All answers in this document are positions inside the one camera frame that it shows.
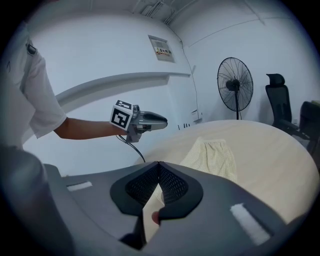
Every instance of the chair backrest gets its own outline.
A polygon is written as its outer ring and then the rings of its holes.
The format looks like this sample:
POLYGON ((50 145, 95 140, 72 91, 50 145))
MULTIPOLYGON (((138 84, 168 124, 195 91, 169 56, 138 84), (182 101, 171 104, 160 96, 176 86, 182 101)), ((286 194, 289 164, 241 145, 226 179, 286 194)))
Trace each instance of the chair backrest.
POLYGON ((270 84, 265 87, 268 95, 274 121, 283 119, 291 123, 292 114, 288 87, 285 86, 285 79, 280 74, 266 74, 270 78, 270 84))
POLYGON ((312 139, 320 137, 320 106, 308 101, 302 104, 299 128, 312 139))

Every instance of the black cable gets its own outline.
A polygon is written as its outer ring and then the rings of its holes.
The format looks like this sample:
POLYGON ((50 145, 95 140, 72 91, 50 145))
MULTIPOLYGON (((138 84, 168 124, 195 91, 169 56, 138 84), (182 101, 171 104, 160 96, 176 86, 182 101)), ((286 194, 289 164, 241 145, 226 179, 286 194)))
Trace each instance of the black cable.
POLYGON ((193 74, 193 72, 192 72, 191 65, 190 65, 190 63, 189 63, 189 60, 188 60, 188 58, 187 58, 187 55, 185 54, 184 43, 182 42, 180 36, 178 36, 177 33, 172 30, 171 27, 169 27, 168 25, 167 25, 167 27, 180 39, 180 42, 181 42, 181 45, 182 45, 183 54, 184 54, 184 56, 185 56, 185 58, 186 58, 186 61, 188 62, 188 65, 189 65, 189 68, 190 68, 190 71, 191 71, 192 80, 193 80, 194 90, 195 90, 196 110, 197 110, 197 113, 198 113, 198 120, 199 120, 198 93, 197 93, 197 88, 196 88, 196 82, 195 82, 194 74, 193 74))
POLYGON ((116 135, 116 138, 118 140, 122 141, 123 143, 129 145, 131 148, 133 148, 139 154, 139 156, 143 159, 143 162, 146 162, 144 156, 141 154, 141 152, 134 145, 132 145, 131 143, 126 143, 125 138, 122 137, 121 135, 119 135, 119 137, 118 137, 118 135, 116 135))

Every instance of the electrical panel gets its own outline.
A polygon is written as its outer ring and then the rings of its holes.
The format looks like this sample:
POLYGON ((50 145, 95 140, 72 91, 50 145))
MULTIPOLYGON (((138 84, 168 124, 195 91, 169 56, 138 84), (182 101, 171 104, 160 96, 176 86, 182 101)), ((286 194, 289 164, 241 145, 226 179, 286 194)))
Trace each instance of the electrical panel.
POLYGON ((149 35, 149 39, 159 61, 175 62, 166 40, 151 35, 149 35))

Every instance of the headrest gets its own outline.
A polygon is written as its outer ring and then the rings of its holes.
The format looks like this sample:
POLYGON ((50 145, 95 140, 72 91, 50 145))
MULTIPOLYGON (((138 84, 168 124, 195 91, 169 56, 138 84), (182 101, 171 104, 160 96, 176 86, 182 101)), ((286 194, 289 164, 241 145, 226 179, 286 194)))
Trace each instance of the headrest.
POLYGON ((270 78, 271 86, 283 86, 285 84, 285 78, 280 74, 266 74, 270 78))

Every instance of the shirt sleeve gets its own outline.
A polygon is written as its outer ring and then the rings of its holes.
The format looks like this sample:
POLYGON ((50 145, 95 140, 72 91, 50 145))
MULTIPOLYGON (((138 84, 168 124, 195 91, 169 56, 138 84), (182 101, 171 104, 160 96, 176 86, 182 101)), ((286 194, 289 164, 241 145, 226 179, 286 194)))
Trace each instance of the shirt sleeve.
POLYGON ((46 61, 38 52, 32 57, 24 94, 35 108, 30 127, 37 138, 52 132, 66 120, 66 113, 60 107, 52 90, 46 61))

